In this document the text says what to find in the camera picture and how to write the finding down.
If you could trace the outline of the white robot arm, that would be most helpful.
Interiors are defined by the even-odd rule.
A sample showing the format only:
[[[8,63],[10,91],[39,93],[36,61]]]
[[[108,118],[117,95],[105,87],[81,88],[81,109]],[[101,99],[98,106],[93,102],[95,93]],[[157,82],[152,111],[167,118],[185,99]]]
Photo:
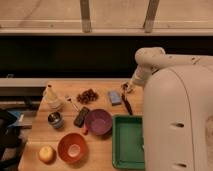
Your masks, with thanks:
[[[143,88],[146,171],[213,171],[213,56],[140,48],[128,83]]]

